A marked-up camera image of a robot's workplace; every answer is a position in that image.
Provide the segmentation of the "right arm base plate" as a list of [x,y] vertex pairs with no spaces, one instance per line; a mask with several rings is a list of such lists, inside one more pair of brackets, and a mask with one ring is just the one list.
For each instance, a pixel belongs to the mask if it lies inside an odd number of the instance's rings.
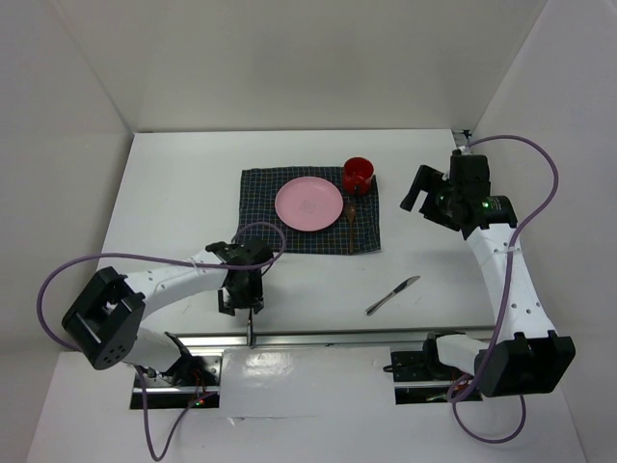
[[446,393],[463,375],[452,367],[432,364],[421,351],[394,351],[383,367],[394,383],[397,405],[446,403]]

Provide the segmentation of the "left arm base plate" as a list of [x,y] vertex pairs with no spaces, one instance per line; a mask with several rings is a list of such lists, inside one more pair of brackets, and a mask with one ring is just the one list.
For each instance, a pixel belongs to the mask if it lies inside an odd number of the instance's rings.
[[201,349],[192,353],[202,361],[201,369],[193,369],[182,380],[150,369],[145,375],[149,410],[180,410],[191,400],[198,409],[215,409],[220,404],[223,350]]

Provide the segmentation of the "red mug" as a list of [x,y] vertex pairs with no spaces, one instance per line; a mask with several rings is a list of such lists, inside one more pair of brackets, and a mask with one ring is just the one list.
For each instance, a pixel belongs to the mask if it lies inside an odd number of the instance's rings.
[[366,158],[352,157],[343,165],[342,186],[352,196],[366,195],[372,186],[374,166]]

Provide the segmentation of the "silver table knife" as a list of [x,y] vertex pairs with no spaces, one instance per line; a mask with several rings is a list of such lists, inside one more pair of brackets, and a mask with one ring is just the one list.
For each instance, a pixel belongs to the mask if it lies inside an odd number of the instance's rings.
[[395,287],[392,291],[390,291],[387,295],[385,295],[383,298],[381,298],[380,300],[378,300],[377,302],[375,302],[374,304],[372,304],[371,306],[369,306],[365,311],[364,314],[366,316],[372,316],[374,313],[376,313],[382,306],[384,306],[390,299],[392,299],[394,296],[396,296],[397,294],[399,294],[400,292],[402,292],[403,290],[405,290],[407,287],[413,285],[415,282],[417,282],[420,279],[419,275],[415,275],[412,276],[408,279],[406,279],[405,281],[403,281],[402,283],[400,283],[397,287]]

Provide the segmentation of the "brown wooden spoon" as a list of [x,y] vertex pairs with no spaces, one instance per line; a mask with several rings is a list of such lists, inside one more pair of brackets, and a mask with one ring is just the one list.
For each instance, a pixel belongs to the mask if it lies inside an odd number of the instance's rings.
[[344,207],[344,214],[348,223],[348,254],[355,253],[355,221],[357,217],[357,209],[354,204],[347,204]]

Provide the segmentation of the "pink plastic plate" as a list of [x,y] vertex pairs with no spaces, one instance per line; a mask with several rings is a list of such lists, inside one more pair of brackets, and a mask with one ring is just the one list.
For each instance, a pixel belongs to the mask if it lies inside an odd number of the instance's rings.
[[343,209],[336,186],[320,177],[298,177],[277,193],[275,211],[282,222],[299,232],[318,232],[331,226]]

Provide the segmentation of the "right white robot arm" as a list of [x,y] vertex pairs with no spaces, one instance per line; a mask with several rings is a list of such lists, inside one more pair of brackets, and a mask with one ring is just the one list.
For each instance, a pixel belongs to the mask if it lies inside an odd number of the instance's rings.
[[460,232],[480,267],[496,325],[490,341],[459,332],[431,333],[420,365],[432,378],[452,368],[470,376],[486,397],[551,393],[576,355],[546,315],[527,269],[519,239],[522,225],[510,199],[491,193],[484,155],[454,151],[449,170],[418,168],[401,208]]

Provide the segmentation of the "dark checked cloth napkin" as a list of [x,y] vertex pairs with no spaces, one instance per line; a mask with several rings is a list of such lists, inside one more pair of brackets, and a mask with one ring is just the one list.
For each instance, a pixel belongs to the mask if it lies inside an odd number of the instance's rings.
[[[237,239],[244,242],[259,238],[272,250],[278,251],[281,239],[278,233],[264,222],[279,227],[286,237],[286,251],[294,254],[341,255],[349,253],[348,232],[354,233],[354,252],[366,254],[381,249],[379,189],[376,180],[371,182],[367,194],[356,198],[342,187],[343,169],[337,166],[295,166],[254,168],[244,170],[240,179],[239,225],[240,229],[255,224]],[[290,180],[299,177],[320,177],[331,182],[341,193],[345,204],[356,206],[354,228],[349,228],[344,212],[339,212],[333,224],[321,231],[298,231],[283,223],[275,210],[279,190]]]

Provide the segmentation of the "aluminium rail front edge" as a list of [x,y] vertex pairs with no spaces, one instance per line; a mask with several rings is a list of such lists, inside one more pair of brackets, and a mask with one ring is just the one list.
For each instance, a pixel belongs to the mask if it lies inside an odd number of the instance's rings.
[[360,330],[295,333],[261,333],[246,330],[243,334],[172,335],[160,333],[144,335],[141,340],[112,341],[109,344],[114,356],[138,354],[144,356],[156,347],[177,351],[182,348],[205,349],[224,347],[301,347],[301,346],[353,346],[353,345],[421,345],[431,335],[463,334],[473,339],[489,341],[493,330],[489,327],[435,328],[429,330]]

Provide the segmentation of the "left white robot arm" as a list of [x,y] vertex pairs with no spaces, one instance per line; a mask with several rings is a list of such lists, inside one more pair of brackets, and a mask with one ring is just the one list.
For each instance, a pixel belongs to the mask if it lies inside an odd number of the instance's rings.
[[217,294],[219,313],[262,310],[261,264],[273,257],[259,239],[244,244],[216,242],[188,265],[166,265],[122,275],[97,271],[73,302],[62,326],[96,370],[126,363],[152,371],[170,385],[193,386],[211,373],[177,335],[156,333],[142,322],[153,313],[206,291]]

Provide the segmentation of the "silver fork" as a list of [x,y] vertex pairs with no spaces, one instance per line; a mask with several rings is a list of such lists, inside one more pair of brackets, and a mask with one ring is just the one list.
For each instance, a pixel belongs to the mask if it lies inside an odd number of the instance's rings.
[[254,333],[254,311],[249,310],[247,317],[247,346],[253,348],[255,345],[255,333]]

